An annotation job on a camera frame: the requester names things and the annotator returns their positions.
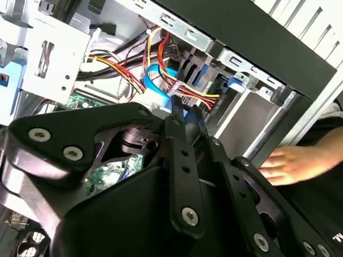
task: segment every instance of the circuit board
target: circuit board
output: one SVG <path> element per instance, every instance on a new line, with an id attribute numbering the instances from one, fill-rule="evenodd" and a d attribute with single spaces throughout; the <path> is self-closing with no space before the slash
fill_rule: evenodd
<path id="1" fill-rule="evenodd" d="M 78 93 L 72 93 L 69 97 L 67 104 L 57 104 L 59 108 L 66 110 L 83 109 L 104 106 L 106 104 L 98 102 L 96 100 L 88 99 Z"/>
<path id="2" fill-rule="evenodd" d="M 143 156 L 133 155 L 126 161 L 108 163 L 93 172 L 90 172 L 85 179 L 86 196 L 95 196 L 137 173 L 142 167 Z"/>

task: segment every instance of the black wire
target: black wire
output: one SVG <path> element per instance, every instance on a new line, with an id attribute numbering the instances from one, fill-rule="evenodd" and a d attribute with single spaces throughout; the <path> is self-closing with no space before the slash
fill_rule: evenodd
<path id="1" fill-rule="evenodd" d="M 116 54 L 112 53 L 111 51 L 104 50 L 104 49 L 93 49 L 91 52 L 105 52 L 107 53 L 110 57 L 112 57 L 114 60 L 116 60 L 118 63 L 121 62 L 122 60 L 118 59 Z"/>
<path id="2" fill-rule="evenodd" d="M 152 46 L 152 55 L 153 54 L 156 54 L 157 55 L 157 52 L 158 52 L 158 43 L 157 44 L 154 44 Z M 134 56 L 131 56 L 128 58 L 127 62 L 126 62 L 126 67 L 128 67 L 128 62 L 132 61 L 134 58 L 136 59 L 139 59 L 141 61 L 141 63 L 143 62 L 143 56 L 144 56 L 144 51 L 141 51 L 140 53 L 134 55 Z M 119 65 L 123 65 L 125 61 L 122 61 L 119 63 Z M 108 74 L 108 73 L 112 73 L 113 70 L 111 68 L 105 68 L 103 70 L 100 70 L 100 71 L 94 71 L 92 72 L 92 75 L 94 78 L 96 78 L 97 76 L 102 76 L 102 75 L 105 75 L 105 74 Z M 90 78 L 89 77 L 89 72 L 79 72 L 79 75 L 78 75 L 78 79 L 81 79 L 81 78 Z"/>
<path id="3" fill-rule="evenodd" d="M 131 56 L 128 58 L 126 62 L 126 69 L 131 70 L 136 67 L 139 67 L 143 63 L 143 56 L 144 52 L 140 52 L 134 56 Z M 165 58 L 170 58 L 177 56 L 177 52 L 175 51 L 175 47 L 169 47 L 165 53 Z M 152 52 L 152 62 L 157 61 L 157 51 Z M 125 61 L 122 61 L 118 63 L 119 65 L 123 65 Z M 97 80 L 97 79 L 110 79 L 110 78 L 116 78 L 118 77 L 118 74 L 116 71 L 113 71 L 111 68 L 105 68 L 100 71 L 94 71 L 94 72 L 79 72 L 77 81 L 90 81 L 90 80 Z"/>
<path id="4" fill-rule="evenodd" d="M 129 49 L 131 46 L 135 45 L 136 43 L 138 43 L 139 41 L 144 39 L 146 36 L 147 36 L 146 31 L 143 31 L 142 33 L 140 33 L 138 36 L 136 36 L 134 39 L 132 39 L 128 43 L 126 43 L 126 44 L 122 45 L 121 47 L 117 48 L 116 50 L 114 50 L 113 53 L 116 55 L 120 54 L 121 52 Z M 96 54 L 95 56 L 101 56 L 101 57 L 104 57 L 106 59 L 110 58 L 110 55 L 104 56 L 103 54 Z"/>

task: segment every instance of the metal panel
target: metal panel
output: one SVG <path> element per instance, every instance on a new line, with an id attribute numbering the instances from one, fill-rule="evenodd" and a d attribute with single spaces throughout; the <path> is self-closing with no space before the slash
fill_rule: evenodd
<path id="1" fill-rule="evenodd" d="M 321 13 L 302 38 L 302 42 L 313 50 L 331 29 L 326 16 Z"/>
<path id="2" fill-rule="evenodd" d="M 67 103 L 91 37 L 43 13 L 37 13 L 32 25 L 24 45 L 29 52 L 22 89 Z M 54 48 L 47 74 L 42 78 L 37 73 L 45 41 L 54 44 Z"/>
<path id="3" fill-rule="evenodd" d="M 256 0 L 255 1 L 255 4 L 266 13 L 269 13 L 272 10 L 275 3 L 276 3 L 276 0 L 270 0 L 270 1 Z"/>
<path id="4" fill-rule="evenodd" d="M 287 134 L 282 144 L 296 145 L 318 120 L 324 110 L 333 102 L 343 90 L 343 65 L 322 91 L 318 99 L 305 112 L 301 119 Z"/>
<path id="5" fill-rule="evenodd" d="M 282 119 L 274 126 L 274 129 L 267 135 L 264 141 L 261 141 L 250 156 L 252 163 L 260 167 L 268 156 L 277 148 L 290 129 L 298 122 L 301 116 L 311 106 L 312 101 L 304 96 L 295 99 L 294 104 L 286 112 Z"/>
<path id="6" fill-rule="evenodd" d="M 287 26 L 292 22 L 303 3 L 304 0 L 290 0 L 287 6 L 285 7 L 284 11 L 278 18 L 278 23 L 287 28 Z"/>
<path id="7" fill-rule="evenodd" d="M 275 8 L 274 12 L 270 14 L 270 16 L 273 17 L 275 20 L 278 20 L 283 14 L 289 2 L 290 0 L 281 0 L 278 6 Z"/>
<path id="8" fill-rule="evenodd" d="M 156 1 L 313 100 L 336 72 L 251 1 Z"/>
<path id="9" fill-rule="evenodd" d="M 319 6 L 313 4 L 312 1 L 306 1 L 287 29 L 293 35 L 300 38 L 301 35 L 306 33 L 322 11 L 323 10 L 320 9 Z"/>
<path id="10" fill-rule="evenodd" d="M 337 37 L 333 30 L 331 29 L 319 43 L 319 45 L 314 49 L 315 53 L 318 54 L 321 58 L 327 59 L 330 52 L 335 47 L 337 43 Z"/>
<path id="11" fill-rule="evenodd" d="M 338 68 L 340 63 L 343 60 L 343 45 L 340 43 L 336 49 L 330 54 L 327 58 L 327 62 L 330 63 L 333 67 Z"/>
<path id="12" fill-rule="evenodd" d="M 142 15 L 156 25 L 170 31 L 172 34 L 201 51 L 207 52 L 213 44 L 212 38 L 187 24 L 185 21 L 179 19 L 167 10 L 164 10 L 152 1 L 117 0 L 117 2 L 128 7 L 135 13 Z"/>

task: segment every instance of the screw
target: screw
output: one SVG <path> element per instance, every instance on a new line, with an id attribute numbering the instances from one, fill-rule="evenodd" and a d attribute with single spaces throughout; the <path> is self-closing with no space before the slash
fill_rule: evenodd
<path id="1" fill-rule="evenodd" d="M 253 240 L 255 241 L 255 244 L 258 246 L 258 248 L 261 249 L 263 252 L 268 252 L 269 251 L 269 245 L 267 240 L 260 234 L 254 234 Z"/>
<path id="2" fill-rule="evenodd" d="M 71 161 L 78 161 L 82 159 L 82 157 L 84 156 L 83 152 L 79 148 L 74 147 L 74 146 L 66 147 L 63 150 L 63 154 L 64 154 L 64 157 L 66 157 L 67 159 Z"/>
<path id="3" fill-rule="evenodd" d="M 181 123 L 180 123 L 178 120 L 173 119 L 173 122 L 174 122 L 177 126 L 180 126 L 180 125 L 181 125 Z"/>
<path id="4" fill-rule="evenodd" d="M 249 163 L 245 159 L 242 159 L 241 161 L 244 166 L 249 167 Z"/>
<path id="5" fill-rule="evenodd" d="M 49 131 L 43 128 L 33 128 L 28 132 L 28 136 L 36 142 L 46 142 L 51 138 Z"/>
<path id="6" fill-rule="evenodd" d="M 303 242 L 304 246 L 305 246 L 305 249 L 313 256 L 316 255 L 316 252 L 315 250 L 313 249 L 313 247 L 306 241 Z"/>
<path id="7" fill-rule="evenodd" d="M 330 257 L 330 253 L 328 252 L 328 250 L 323 245 L 318 244 L 318 248 L 325 257 Z"/>
<path id="8" fill-rule="evenodd" d="M 182 209 L 182 218 L 184 221 L 186 221 L 191 226 L 196 226 L 199 223 L 198 214 L 195 212 L 195 210 L 185 207 Z"/>
<path id="9" fill-rule="evenodd" d="M 219 145 L 220 145 L 220 142 L 219 142 L 218 139 L 213 138 L 212 141 L 214 142 L 214 144 L 215 144 L 216 146 L 219 146 Z"/>
<path id="10" fill-rule="evenodd" d="M 138 112 L 144 116 L 148 116 L 148 113 L 145 110 L 139 110 Z"/>

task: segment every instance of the blue plastic tab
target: blue plastic tab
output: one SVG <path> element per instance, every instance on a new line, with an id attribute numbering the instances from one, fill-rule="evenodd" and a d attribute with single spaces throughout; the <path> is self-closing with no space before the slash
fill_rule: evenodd
<path id="1" fill-rule="evenodd" d="M 167 108 L 168 110 L 172 111 L 172 100 L 169 98 L 167 104 L 165 105 L 165 108 Z M 187 115 L 187 111 L 186 110 L 183 110 L 183 117 L 186 117 Z"/>
<path id="2" fill-rule="evenodd" d="M 146 73 L 145 73 L 145 76 L 143 78 L 143 82 L 144 82 L 144 85 L 146 86 L 146 88 L 150 88 L 151 90 L 154 90 L 155 92 L 159 93 L 160 95 L 164 95 L 166 96 L 167 98 L 169 98 L 169 96 L 163 92 L 160 88 L 158 88 L 152 81 L 151 79 L 149 78 L 148 74 L 150 72 L 159 72 L 160 70 L 160 67 L 158 64 L 153 64 L 151 65 L 147 70 L 146 70 Z M 174 71 L 170 68 L 167 68 L 167 72 L 169 75 L 173 76 L 173 77 L 176 77 L 177 76 L 177 71 Z"/>
<path id="3" fill-rule="evenodd" d="M 14 119 L 14 111 L 23 84 L 26 61 L 15 59 L 0 67 L 0 124 L 8 126 Z"/>
<path id="4" fill-rule="evenodd" d="M 229 78 L 227 85 L 229 86 L 229 88 L 232 88 L 233 90 L 235 90 L 239 93 L 244 93 L 244 91 L 245 91 L 244 82 L 242 82 L 239 79 L 236 79 L 234 77 Z"/>

